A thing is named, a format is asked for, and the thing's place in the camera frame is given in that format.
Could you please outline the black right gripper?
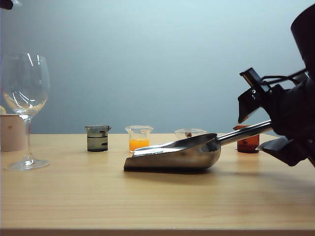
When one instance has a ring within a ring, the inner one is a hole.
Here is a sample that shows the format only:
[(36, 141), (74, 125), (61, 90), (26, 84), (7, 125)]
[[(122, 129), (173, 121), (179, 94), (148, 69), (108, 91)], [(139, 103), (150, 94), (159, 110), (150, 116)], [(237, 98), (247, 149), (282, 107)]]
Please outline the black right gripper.
[(292, 76), (264, 76), (261, 86), (249, 88), (238, 97), (238, 123), (264, 108), (273, 130), (281, 135), (258, 146), (288, 166), (315, 156), (315, 81), (306, 73)]

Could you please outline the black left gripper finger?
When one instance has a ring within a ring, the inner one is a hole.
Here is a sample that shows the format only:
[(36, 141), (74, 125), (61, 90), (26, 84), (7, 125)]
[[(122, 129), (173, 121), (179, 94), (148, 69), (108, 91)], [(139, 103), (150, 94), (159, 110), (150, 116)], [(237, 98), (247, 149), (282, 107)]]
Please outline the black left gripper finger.
[(11, 10), (13, 7), (21, 5), (19, 0), (0, 0), (0, 8), (5, 10)]

